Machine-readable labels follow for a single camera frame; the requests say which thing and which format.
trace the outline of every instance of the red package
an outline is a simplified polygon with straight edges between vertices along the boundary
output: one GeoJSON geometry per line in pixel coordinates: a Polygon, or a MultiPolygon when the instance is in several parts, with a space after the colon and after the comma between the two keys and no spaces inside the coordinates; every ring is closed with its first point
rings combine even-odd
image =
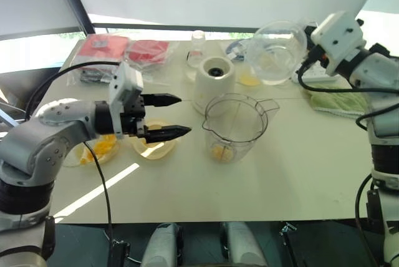
{"type": "Polygon", "coordinates": [[[135,41],[128,49],[129,59],[139,63],[164,63],[169,42],[135,41]]]}
{"type": "Polygon", "coordinates": [[[78,56],[92,57],[92,59],[120,60],[129,44],[129,38],[111,36],[107,34],[92,34],[86,38],[78,56]]]}

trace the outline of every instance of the green cloth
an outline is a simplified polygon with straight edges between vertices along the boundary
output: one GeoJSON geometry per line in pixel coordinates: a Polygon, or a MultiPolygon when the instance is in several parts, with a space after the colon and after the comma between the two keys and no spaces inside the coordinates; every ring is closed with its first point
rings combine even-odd
{"type": "MultiPolygon", "coordinates": [[[[324,85],[315,85],[317,88],[336,89],[341,87],[331,87],[324,85]]],[[[367,102],[361,93],[328,93],[314,92],[305,90],[310,97],[310,106],[314,110],[329,112],[356,119],[363,115],[367,109],[367,102]]]]}

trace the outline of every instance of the gray robot arm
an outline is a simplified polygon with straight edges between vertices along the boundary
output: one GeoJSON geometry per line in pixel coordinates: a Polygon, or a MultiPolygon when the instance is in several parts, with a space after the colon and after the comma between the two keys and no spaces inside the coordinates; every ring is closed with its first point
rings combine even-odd
{"type": "Polygon", "coordinates": [[[122,63],[109,85],[110,102],[56,102],[9,131],[0,143],[0,266],[45,266],[54,248],[49,217],[54,180],[65,156],[99,134],[143,137],[147,142],[177,138],[191,129],[168,126],[148,130],[145,106],[180,99],[143,95],[141,74],[122,63]]]}
{"type": "Polygon", "coordinates": [[[378,189],[368,192],[368,217],[385,234],[385,262],[399,267],[399,65],[381,45],[364,48],[363,32],[347,12],[331,14],[311,39],[315,47],[305,64],[320,60],[327,74],[340,74],[354,89],[369,90],[363,94],[370,116],[372,178],[378,189]]]}

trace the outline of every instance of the pitcher handle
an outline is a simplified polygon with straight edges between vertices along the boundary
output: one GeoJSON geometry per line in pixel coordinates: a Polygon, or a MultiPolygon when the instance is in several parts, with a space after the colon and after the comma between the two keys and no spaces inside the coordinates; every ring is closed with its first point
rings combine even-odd
{"type": "Polygon", "coordinates": [[[268,122],[270,122],[276,115],[277,111],[280,110],[279,104],[273,99],[258,100],[256,106],[258,104],[262,106],[263,109],[262,115],[263,114],[267,115],[268,122]]]}

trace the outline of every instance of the white table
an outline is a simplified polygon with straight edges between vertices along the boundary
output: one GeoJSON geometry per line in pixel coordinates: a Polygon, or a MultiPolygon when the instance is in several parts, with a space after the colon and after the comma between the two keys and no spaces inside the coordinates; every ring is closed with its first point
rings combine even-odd
{"type": "MultiPolygon", "coordinates": [[[[207,42],[210,55],[221,55],[207,42]]],[[[223,165],[204,152],[203,116],[191,106],[192,84],[184,80],[187,42],[170,62],[171,85],[145,85],[145,93],[169,92],[184,101],[147,107],[147,118],[162,118],[192,127],[168,156],[149,161],[124,140],[118,155],[102,165],[109,179],[131,166],[138,168],[110,187],[114,223],[165,221],[261,221],[353,218],[355,194],[372,168],[367,133],[353,120],[315,112],[298,85],[244,87],[236,92],[276,99],[281,109],[266,133],[240,161],[223,165]]],[[[107,100],[101,85],[66,86],[57,79],[42,103],[64,97],[107,100]]],[[[57,177],[51,213],[55,214],[100,186],[95,166],[63,167],[57,177]]],[[[360,206],[365,216],[365,205],[360,206]]],[[[103,193],[58,221],[105,223],[103,193]]]]}

